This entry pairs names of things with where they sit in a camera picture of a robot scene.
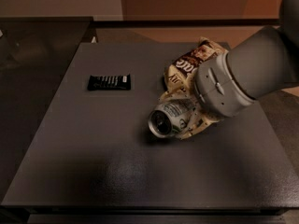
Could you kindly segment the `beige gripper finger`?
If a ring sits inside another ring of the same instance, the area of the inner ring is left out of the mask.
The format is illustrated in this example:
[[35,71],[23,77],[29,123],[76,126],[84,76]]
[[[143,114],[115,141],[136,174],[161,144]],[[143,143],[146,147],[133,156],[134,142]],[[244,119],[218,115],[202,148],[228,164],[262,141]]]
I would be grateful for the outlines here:
[[194,67],[190,73],[177,68],[173,64],[164,70],[164,84],[166,91],[159,97],[159,101],[171,99],[194,99],[194,77],[198,68]]
[[180,133],[176,134],[175,137],[180,140],[190,138],[202,132],[212,124],[220,121],[222,121],[222,116],[220,115],[216,115],[205,110],[195,110],[191,115],[187,127]]

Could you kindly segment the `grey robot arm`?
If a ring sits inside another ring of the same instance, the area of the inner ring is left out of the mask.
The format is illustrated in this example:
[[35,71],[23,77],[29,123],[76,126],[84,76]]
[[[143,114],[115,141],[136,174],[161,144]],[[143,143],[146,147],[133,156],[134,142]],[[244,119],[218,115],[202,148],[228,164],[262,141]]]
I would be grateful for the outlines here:
[[299,0],[282,0],[279,27],[266,26],[234,49],[203,37],[165,69],[166,92],[149,118],[165,138],[189,138],[260,97],[298,84]]

